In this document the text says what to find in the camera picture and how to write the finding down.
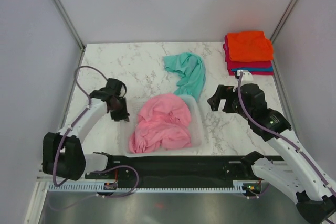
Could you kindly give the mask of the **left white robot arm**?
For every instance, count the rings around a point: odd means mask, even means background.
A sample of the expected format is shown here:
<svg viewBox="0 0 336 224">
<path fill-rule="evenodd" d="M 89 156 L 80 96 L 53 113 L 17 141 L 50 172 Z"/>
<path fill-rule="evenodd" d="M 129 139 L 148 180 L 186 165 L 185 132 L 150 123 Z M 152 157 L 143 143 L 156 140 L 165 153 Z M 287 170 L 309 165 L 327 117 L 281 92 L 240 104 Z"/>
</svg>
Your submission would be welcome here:
<svg viewBox="0 0 336 224">
<path fill-rule="evenodd" d="M 42 170 L 51 175 L 55 186 L 62 185 L 56 178 L 78 180 L 85 173 L 96 172 L 103 178 L 111 178 L 115 165 L 108 161 L 102 152 L 85 154 L 82 144 L 96 123 L 106 114 L 115 122 L 129 121 L 126 85 L 109 78 L 106 86 L 88 95 L 88 105 L 83 107 L 77 117 L 58 132 L 49 132 L 43 139 Z"/>
</svg>

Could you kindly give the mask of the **teal t shirt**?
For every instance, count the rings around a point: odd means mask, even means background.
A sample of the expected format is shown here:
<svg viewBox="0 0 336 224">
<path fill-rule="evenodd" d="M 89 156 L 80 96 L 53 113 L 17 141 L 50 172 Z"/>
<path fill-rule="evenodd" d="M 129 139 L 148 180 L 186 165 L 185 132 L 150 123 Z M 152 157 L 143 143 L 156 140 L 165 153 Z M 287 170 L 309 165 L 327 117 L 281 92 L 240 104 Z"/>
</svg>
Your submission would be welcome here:
<svg viewBox="0 0 336 224">
<path fill-rule="evenodd" d="M 164 69 L 177 74 L 176 95 L 191 95 L 198 102 L 206 82 L 206 68 L 200 56 L 183 52 L 163 57 Z"/>
</svg>

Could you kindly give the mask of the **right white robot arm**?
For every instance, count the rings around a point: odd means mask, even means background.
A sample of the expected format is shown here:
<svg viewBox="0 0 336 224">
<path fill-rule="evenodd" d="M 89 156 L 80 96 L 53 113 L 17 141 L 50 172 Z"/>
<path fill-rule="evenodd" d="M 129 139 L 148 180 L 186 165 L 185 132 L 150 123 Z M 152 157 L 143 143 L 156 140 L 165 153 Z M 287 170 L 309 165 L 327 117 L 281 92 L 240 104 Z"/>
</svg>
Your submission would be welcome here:
<svg viewBox="0 0 336 224">
<path fill-rule="evenodd" d="M 331 179 L 305 152 L 290 123 L 267 106 L 265 94 L 257 84 L 219 85 L 207 102 L 218 111 L 236 113 L 247 120 L 251 130 L 268 143 L 290 167 L 286 173 L 257 151 L 242 158 L 241 174 L 265 180 L 290 198 L 308 223 L 330 223 L 335 214 L 335 180 Z"/>
</svg>

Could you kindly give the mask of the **white plastic basket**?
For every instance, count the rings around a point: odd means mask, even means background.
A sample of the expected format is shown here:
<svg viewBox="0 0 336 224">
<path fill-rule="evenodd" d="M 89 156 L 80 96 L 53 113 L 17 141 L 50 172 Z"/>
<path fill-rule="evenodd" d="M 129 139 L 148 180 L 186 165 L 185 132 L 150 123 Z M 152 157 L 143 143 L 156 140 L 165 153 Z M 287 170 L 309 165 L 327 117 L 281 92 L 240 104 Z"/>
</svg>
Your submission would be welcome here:
<svg viewBox="0 0 336 224">
<path fill-rule="evenodd" d="M 152 153 L 139 153 L 133 154 L 130 152 L 129 149 L 129 139 L 132 133 L 135 130 L 137 125 L 137 114 L 142 106 L 148 101 L 149 99 L 141 98 L 136 100 L 131 100 L 127 107 L 130 113 L 129 119 L 130 122 L 122 121 L 120 123 L 119 129 L 119 136 L 118 136 L 118 144 L 120 153 L 126 157 L 135 158 L 135 157 L 145 157 L 145 156 L 185 156 L 188 154 L 194 155 L 199 152 L 205 144 L 205 134 L 202 125 L 202 118 L 201 113 L 199 111 L 198 104 L 193 96 L 191 95 L 178 95 L 188 106 L 192 121 L 188 127 L 188 130 L 191 134 L 191 143 L 192 147 L 184 148 L 179 150 L 164 150 L 159 148 L 158 150 Z"/>
</svg>

